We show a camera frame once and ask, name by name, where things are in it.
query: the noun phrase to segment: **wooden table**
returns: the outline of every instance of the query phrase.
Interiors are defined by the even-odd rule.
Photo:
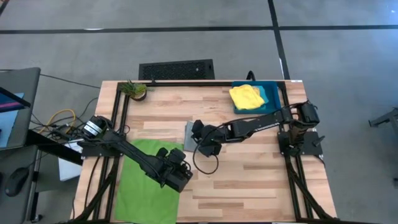
[[[96,107],[97,115],[111,118],[117,83],[103,82]],[[289,103],[307,99],[302,82],[285,81],[285,84]],[[129,102],[126,124],[131,127],[131,131],[127,139],[160,139],[183,143],[187,121],[201,119],[205,124],[218,125],[244,117],[233,113],[229,89],[230,87],[226,86],[156,87],[154,91],[148,92],[144,101]],[[121,97],[117,121],[120,121],[123,99],[124,97]],[[213,175],[202,174],[192,166],[193,177],[180,194],[177,221],[294,221],[285,161],[280,155],[276,137],[278,130],[278,127],[274,127],[258,132],[242,143],[223,145],[218,156],[220,166]],[[192,164],[192,153],[185,153],[187,161]],[[83,210],[88,179],[95,160],[96,158],[89,158],[84,161],[75,197],[76,215]],[[197,154],[196,160],[203,170],[213,170],[215,167],[214,158]],[[302,160],[309,191],[325,211],[335,217],[336,212],[323,164],[313,156],[302,156]],[[98,188],[101,163],[102,159],[95,169],[89,201]],[[119,164],[113,208],[116,204],[122,164],[123,157]],[[305,217],[302,194],[299,189],[297,191],[301,214]],[[107,198],[106,192],[99,213],[100,218],[104,217]]]

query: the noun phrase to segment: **blue tray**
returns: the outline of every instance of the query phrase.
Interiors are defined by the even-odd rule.
[[[234,105],[234,112],[236,114],[269,114],[273,113],[276,110],[279,110],[280,101],[278,94],[278,86],[276,82],[273,81],[239,81],[232,82],[232,87],[241,86],[244,84],[252,85],[252,86],[262,86],[265,90],[265,94],[268,98],[268,103],[262,105],[260,108],[253,110],[238,110]]]

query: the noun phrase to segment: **white paper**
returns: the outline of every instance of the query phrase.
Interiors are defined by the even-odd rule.
[[[80,147],[77,142],[82,141],[81,140],[74,140],[70,141],[69,143],[64,144],[64,146],[73,149],[76,152],[81,153],[83,150],[82,147]],[[78,177],[81,172],[81,166],[78,164],[74,164],[72,162],[66,161],[64,159],[58,158],[58,164],[60,168],[60,180],[61,181],[66,181],[69,179],[72,179],[74,177]]]

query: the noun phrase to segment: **potted plant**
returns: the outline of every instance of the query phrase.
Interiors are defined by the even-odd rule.
[[[147,86],[128,80],[120,86],[120,90],[135,101],[142,101],[147,96]]]

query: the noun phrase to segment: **green towel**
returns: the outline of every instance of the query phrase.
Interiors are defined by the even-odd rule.
[[[174,142],[140,139],[131,143],[148,155],[156,155],[164,147],[168,151],[183,145]],[[115,219],[141,224],[176,223],[180,194],[169,186],[160,188],[139,168],[139,165],[124,157],[119,190],[117,192]]]

